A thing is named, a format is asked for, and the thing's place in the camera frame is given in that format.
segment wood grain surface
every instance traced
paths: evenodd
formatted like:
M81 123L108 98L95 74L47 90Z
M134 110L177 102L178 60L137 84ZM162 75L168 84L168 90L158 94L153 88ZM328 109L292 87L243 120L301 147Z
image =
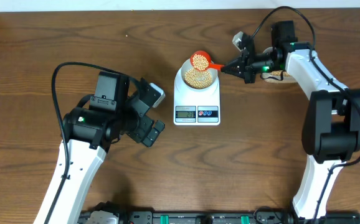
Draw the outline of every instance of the wood grain surface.
M60 142L50 79L66 61L95 63L166 92L149 112L166 123L155 145L128 137L113 146L97 172L84 209L113 200L155 210L287 208L306 164L301 129L308 100L296 84L220 75L218 127L173 124L174 76L196 50L215 62L238 55L232 37L251 34L269 10L0 13L0 223L35 219L57 162ZM304 9L317 34L321 61L344 84L360 88L360 9ZM270 45L269 25L294 19L274 14L256 37ZM62 113L94 93L97 70L63 68L57 79ZM360 164L339 175L328 210L360 212Z

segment green connector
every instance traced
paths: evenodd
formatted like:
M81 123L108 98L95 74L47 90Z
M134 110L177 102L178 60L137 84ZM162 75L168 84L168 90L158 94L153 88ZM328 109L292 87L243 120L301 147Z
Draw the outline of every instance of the green connector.
M161 224L169 224L169 215L161 215Z
M249 217L246 215L241 216L241 224L249 224Z

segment orange spoon handle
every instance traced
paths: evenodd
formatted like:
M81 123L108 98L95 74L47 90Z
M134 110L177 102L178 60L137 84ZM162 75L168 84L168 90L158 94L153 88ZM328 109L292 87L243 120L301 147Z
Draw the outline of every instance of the orange spoon handle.
M218 65L218 64L209 63L209 68L213 68L213 69L216 69L218 71L220 71L222 69L222 67L224 67L224 65Z

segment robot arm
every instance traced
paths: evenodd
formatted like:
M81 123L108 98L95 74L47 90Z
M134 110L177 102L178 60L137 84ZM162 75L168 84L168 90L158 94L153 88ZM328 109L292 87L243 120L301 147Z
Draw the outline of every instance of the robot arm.
M137 88L131 97L129 82ZM164 123L157 121L153 126L154 120L146 113L164 97L162 89L144 79L139 82L124 74L100 72L95 94L82 98L64 116L67 139L61 142L55 172L34 223L77 223L90 184L111 144L127 134L150 147L163 131ZM83 108L88 100L89 109ZM54 204L67 160L64 144L69 150L69 171Z
M351 159L352 153L360 149L360 117L350 102L337 88L330 85L310 61L309 43L298 42L292 21L277 22L272 26L272 51L256 54L253 38L240 32L233 44L241 51L239 57L222 68L222 72L254 83L257 73L285 70L299 84L307 98L309 107L302 130L302 145L307 153L307 163L299 191L292 201L296 220L314 219L326 215L326 202L333 184L341 171L333 171L323 197L328 172L336 164ZM360 106L360 90L348 90L325 68L313 50L318 67ZM332 122L332 115L344 116L343 122Z

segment digital kitchen scale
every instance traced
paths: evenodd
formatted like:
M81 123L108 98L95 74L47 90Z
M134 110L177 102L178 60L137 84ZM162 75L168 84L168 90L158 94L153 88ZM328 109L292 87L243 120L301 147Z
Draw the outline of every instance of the digital kitchen scale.
M212 75L212 84L204 89L190 87L184 81L185 74L192 69L187 60L174 79L175 125L219 125L220 124L220 88L217 70L208 69Z

